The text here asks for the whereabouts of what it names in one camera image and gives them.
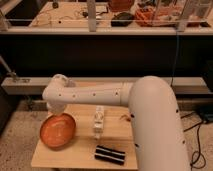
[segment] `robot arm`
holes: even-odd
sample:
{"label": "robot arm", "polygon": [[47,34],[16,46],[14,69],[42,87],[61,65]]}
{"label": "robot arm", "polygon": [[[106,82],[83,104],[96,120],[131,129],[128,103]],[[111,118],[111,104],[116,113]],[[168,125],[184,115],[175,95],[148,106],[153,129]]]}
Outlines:
{"label": "robot arm", "polygon": [[67,104],[101,104],[128,106],[132,83],[114,83],[91,87],[74,87],[64,75],[55,75],[43,92],[43,99],[53,114],[60,114]]}
{"label": "robot arm", "polygon": [[190,171],[175,95],[158,77],[77,88],[67,77],[55,75],[43,98],[55,114],[68,103],[129,106],[139,171]]}

